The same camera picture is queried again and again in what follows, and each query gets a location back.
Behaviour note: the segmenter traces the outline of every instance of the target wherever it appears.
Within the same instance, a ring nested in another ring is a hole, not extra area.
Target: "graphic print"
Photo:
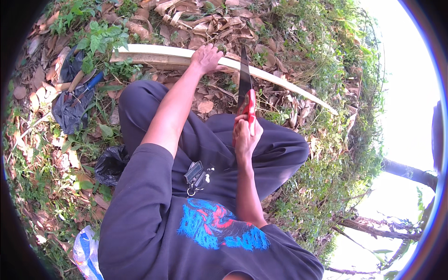
[[[220,246],[265,250],[269,241],[264,232],[251,223],[238,221],[236,216],[219,203],[189,198],[183,205],[184,217],[177,234],[192,238],[207,249]]]

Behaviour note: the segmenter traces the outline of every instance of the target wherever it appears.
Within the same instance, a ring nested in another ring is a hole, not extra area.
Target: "person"
[[[136,81],[123,91],[131,159],[101,225],[105,279],[322,279],[318,259],[268,224],[260,204],[305,162],[304,138],[262,118],[251,135],[247,115],[204,123],[190,110],[199,80],[222,70],[222,56],[201,46],[170,90]],[[215,171],[189,196],[183,176],[199,160]]]

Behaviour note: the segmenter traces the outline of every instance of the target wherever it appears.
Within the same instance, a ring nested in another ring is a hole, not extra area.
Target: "black plastic bag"
[[[80,99],[81,102],[78,102],[79,96],[84,92],[86,87],[87,84],[84,84],[75,89],[71,98],[69,98],[68,91],[63,91],[59,95],[56,103],[52,106],[53,117],[59,123],[65,134],[73,134],[75,130],[79,130],[81,123],[83,128],[87,128],[86,109],[92,101],[95,88],[86,91]]]
[[[59,75],[59,82],[71,82],[75,78],[76,74],[78,74],[79,70],[81,70],[82,60],[84,59],[84,51],[79,51],[76,56],[71,59],[73,53],[76,50],[76,46],[74,46],[62,64]]]
[[[95,165],[95,179],[101,184],[116,187],[129,159],[124,145],[107,148]]]

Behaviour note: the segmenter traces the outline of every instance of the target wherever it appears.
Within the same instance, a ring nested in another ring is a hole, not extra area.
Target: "right hand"
[[[263,134],[263,127],[255,119],[255,134],[249,131],[248,116],[239,115],[235,118],[237,125],[233,129],[232,137],[235,139],[235,155],[237,163],[243,164],[245,161],[252,161],[252,154]]]
[[[224,56],[223,52],[218,52],[213,44],[200,46],[191,56],[191,67],[194,67],[201,75],[224,70],[226,67],[218,65],[218,61]]]

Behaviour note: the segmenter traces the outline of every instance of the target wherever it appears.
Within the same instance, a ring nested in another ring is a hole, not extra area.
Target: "dark pants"
[[[130,155],[140,145],[167,91],[158,82],[136,81],[121,94],[121,131]],[[212,164],[215,171],[210,176],[210,183],[193,197],[212,200],[231,211],[235,210],[237,164],[232,147],[234,119],[235,115],[219,114],[211,116],[204,123],[190,112],[172,167],[173,195],[187,197],[187,184],[183,175],[191,162],[200,160],[204,168]],[[258,118],[258,121],[264,132],[255,148],[252,163],[255,185],[262,200],[299,169],[309,151],[308,144],[301,135],[262,118]]]

